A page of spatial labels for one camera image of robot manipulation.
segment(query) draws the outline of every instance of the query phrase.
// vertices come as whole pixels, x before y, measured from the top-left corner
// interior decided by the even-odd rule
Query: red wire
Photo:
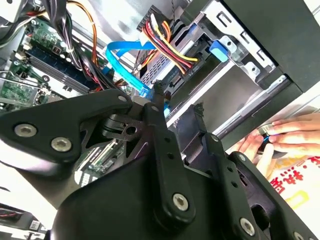
[[[16,215],[17,213],[11,213],[11,214],[6,214],[6,215],[0,215],[0,217],[12,217]]]
[[[192,67],[192,65],[190,64],[190,63],[188,63],[188,62],[186,62],[186,61],[184,61],[184,60],[182,60],[182,59],[180,59],[180,58],[177,58],[168,48],[167,48],[167,46],[165,46],[161,41],[159,41],[156,37],[155,37],[155,35],[152,33],[152,31],[149,29],[149,28],[151,28],[150,27],[150,23],[149,23],[149,21],[147,21],[146,22],[146,31],[147,31],[147,33],[153,38],[153,40],[154,41],[156,41],[162,48],[164,48],[164,49],[166,49],[166,53],[167,54],[169,54],[172,58],[174,58],[175,60],[177,60],[177,61],[179,61],[180,63],[183,63],[183,64],[185,64],[186,66],[188,66],[189,68],[191,68]]]
[[[28,16],[31,16],[31,17],[33,17],[33,16],[36,16],[36,15],[38,15],[38,12],[35,12],[35,11],[30,11],[30,12],[27,12],[26,13]]]
[[[144,64],[146,64],[146,62],[150,59],[150,57],[152,57],[152,55],[154,55],[154,54],[156,54],[157,53],[157,51],[156,50],[152,50],[150,53],[149,53],[149,55],[148,55],[148,57],[144,60],[144,62],[142,63],[142,66],[144,65]]]
[[[84,70],[85,70],[86,74],[87,74],[88,76],[90,76],[96,84],[99,84],[99,85],[100,85],[100,88],[101,88],[101,89],[104,89],[104,87],[102,86],[101,82],[96,78],[96,76],[94,76],[94,75],[92,75],[92,74],[90,73],[90,71],[89,71],[89,69],[88,69],[87,67],[85,67]]]

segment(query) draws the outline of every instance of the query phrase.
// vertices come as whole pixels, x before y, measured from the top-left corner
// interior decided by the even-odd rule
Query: screw
[[[219,142],[219,138],[217,138],[217,136],[215,135],[211,135],[212,139],[215,141],[215,142]]]
[[[240,158],[242,161],[244,161],[244,162],[246,161],[246,157],[243,156],[242,154],[239,154],[238,156],[239,156],[239,158]]]
[[[58,152],[68,152],[72,147],[72,143],[65,137],[56,137],[51,141],[51,147]]]
[[[304,240],[304,238],[300,235],[298,232],[293,232],[293,235],[295,237],[295,240]]]
[[[30,138],[37,134],[37,129],[30,124],[19,124],[14,128],[15,134],[19,137]]]
[[[43,76],[42,76],[42,79],[43,79],[45,82],[49,82],[49,81],[50,81],[50,78],[49,78],[49,76],[47,76],[47,75],[43,75]]]
[[[124,96],[118,96],[118,99],[121,100],[122,102],[126,102],[127,99]]]
[[[246,218],[241,218],[240,219],[240,225],[242,227],[242,229],[249,235],[249,236],[254,236],[256,231],[254,226],[252,225],[251,222],[249,222],[248,219]]]
[[[159,109],[158,109],[156,106],[152,106],[151,108],[152,108],[153,110],[159,112]]]
[[[181,211],[187,211],[189,207],[188,200],[180,193],[173,195],[173,204]]]

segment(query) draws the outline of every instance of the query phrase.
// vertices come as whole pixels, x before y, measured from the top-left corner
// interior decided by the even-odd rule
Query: yellow wire
[[[148,56],[147,60],[145,61],[145,63],[141,66],[141,68],[144,68],[150,61],[151,59],[156,55],[155,53],[152,53],[150,56]]]
[[[162,51],[160,48],[158,48],[158,46],[156,45],[155,41],[153,41],[148,34],[146,33],[146,30],[144,28],[142,28],[143,33],[146,35],[146,37],[148,38],[148,40],[154,45],[154,47],[160,52],[162,53],[164,56],[166,56],[170,61],[172,61],[174,63],[174,65],[176,65],[180,71],[182,72],[182,74],[186,74],[186,71],[175,61],[173,60],[168,54],[166,54],[164,51]]]
[[[158,27],[155,27],[155,31],[156,33],[159,35],[159,37],[161,38],[161,40],[165,43],[165,45],[167,45],[176,55],[178,55],[180,58],[187,60],[187,61],[192,61],[192,62],[198,62],[197,58],[192,58],[192,57],[187,57],[182,55],[180,52],[178,52],[177,50],[175,50],[175,48],[173,46],[171,46],[171,44],[164,38],[164,36],[162,36],[161,32],[159,31]]]
[[[99,61],[98,61],[98,57],[97,57],[98,34],[97,34],[97,28],[96,28],[96,24],[94,22],[94,19],[93,19],[92,15],[90,14],[90,12],[86,9],[86,7],[84,5],[82,5],[80,2],[69,1],[69,2],[67,2],[67,4],[68,5],[76,5],[76,6],[80,7],[85,12],[87,17],[89,18],[89,21],[92,25],[92,31],[93,31],[92,62],[98,66],[99,65]]]
[[[169,31],[169,34],[171,35],[171,29],[170,29],[170,26],[169,24],[167,23],[167,21],[163,21],[164,25],[167,27],[168,31]]]

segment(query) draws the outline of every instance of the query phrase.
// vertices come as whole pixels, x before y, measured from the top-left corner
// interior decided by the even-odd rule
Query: hand
[[[265,146],[263,155],[258,162],[254,162],[256,159],[257,151],[264,141],[264,137],[259,135],[258,130],[251,132],[246,138],[241,139],[233,147],[231,147],[228,152],[241,152],[247,156],[247,158],[256,164],[256,168],[262,173],[266,178],[272,173],[276,160],[272,159],[274,154],[274,147],[272,144],[267,144]]]
[[[274,150],[320,156],[320,113],[311,113],[295,118],[279,120],[268,129],[269,141]]]

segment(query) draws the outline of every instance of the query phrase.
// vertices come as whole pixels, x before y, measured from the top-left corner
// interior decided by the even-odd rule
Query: cable connector
[[[149,41],[143,31],[139,34],[139,41],[142,46],[144,46]]]
[[[151,21],[151,25],[152,25],[153,29],[159,28],[159,25],[157,23],[156,17],[155,17],[155,15],[153,13],[150,16],[150,21]]]
[[[146,26],[146,23],[148,21],[150,22],[151,14],[155,14],[158,25],[163,21],[170,21],[165,15],[161,13],[161,11],[158,8],[152,5],[136,28],[139,32],[142,32],[142,28]]]

